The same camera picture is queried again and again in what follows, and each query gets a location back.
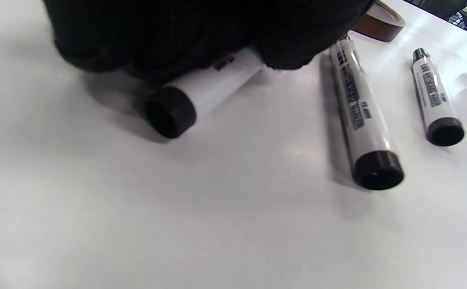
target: marker end cap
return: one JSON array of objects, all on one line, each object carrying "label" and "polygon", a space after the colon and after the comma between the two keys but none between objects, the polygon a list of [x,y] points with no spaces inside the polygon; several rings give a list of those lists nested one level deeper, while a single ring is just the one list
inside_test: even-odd
[{"label": "marker end cap", "polygon": [[414,59],[414,62],[416,62],[417,60],[423,58],[423,57],[429,57],[430,54],[428,53],[428,51],[426,51],[426,49],[424,48],[417,48],[414,53],[413,53],[413,59]]},{"label": "marker end cap", "polygon": [[432,122],[428,127],[428,141],[439,147],[450,147],[459,143],[465,131],[458,119],[444,117]]},{"label": "marker end cap", "polygon": [[196,122],[193,103],[182,90],[172,86],[150,95],[143,109],[151,126],[167,138],[181,136]]},{"label": "marker end cap", "polygon": [[404,172],[394,153],[375,151],[357,159],[353,179],[361,187],[379,191],[399,185],[404,179]]}]

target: tape roll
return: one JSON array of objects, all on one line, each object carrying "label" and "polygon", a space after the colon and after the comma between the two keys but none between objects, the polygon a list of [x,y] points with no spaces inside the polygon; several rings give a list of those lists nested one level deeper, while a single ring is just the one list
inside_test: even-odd
[{"label": "tape roll", "polygon": [[352,30],[376,40],[391,42],[405,25],[399,13],[382,1],[377,1]]}]

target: white table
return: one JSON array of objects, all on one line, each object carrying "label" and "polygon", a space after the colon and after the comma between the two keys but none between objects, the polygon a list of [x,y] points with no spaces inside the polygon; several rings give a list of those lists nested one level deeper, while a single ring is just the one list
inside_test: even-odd
[{"label": "white table", "polygon": [[369,193],[327,57],[164,142],[113,76],[59,59],[38,0],[0,1],[0,289],[467,288],[467,137],[426,141],[410,72],[428,49],[467,131],[467,32],[386,2],[408,21],[395,41],[351,36],[406,180]]}]

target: whiteboard marker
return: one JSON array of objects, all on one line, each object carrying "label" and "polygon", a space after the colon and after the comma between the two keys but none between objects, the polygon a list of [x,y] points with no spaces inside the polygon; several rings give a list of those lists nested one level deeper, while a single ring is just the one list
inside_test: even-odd
[{"label": "whiteboard marker", "polygon": [[413,58],[412,71],[426,138],[436,146],[453,146],[465,135],[453,99],[444,87],[437,66],[428,52],[419,48],[414,51]]},{"label": "whiteboard marker", "polygon": [[394,142],[373,100],[354,43],[344,35],[330,49],[353,179],[370,190],[386,190],[404,179]]},{"label": "whiteboard marker", "polygon": [[177,138],[222,104],[262,69],[262,60],[246,47],[204,69],[166,84],[145,102],[145,117],[167,138]]}]

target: gloved hand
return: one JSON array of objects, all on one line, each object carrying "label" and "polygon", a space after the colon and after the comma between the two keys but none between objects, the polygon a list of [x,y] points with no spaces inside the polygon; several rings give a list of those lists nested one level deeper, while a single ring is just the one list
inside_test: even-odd
[{"label": "gloved hand", "polygon": [[254,45],[265,64],[297,69],[374,0],[43,0],[62,57],[85,71],[120,67],[169,81]]}]

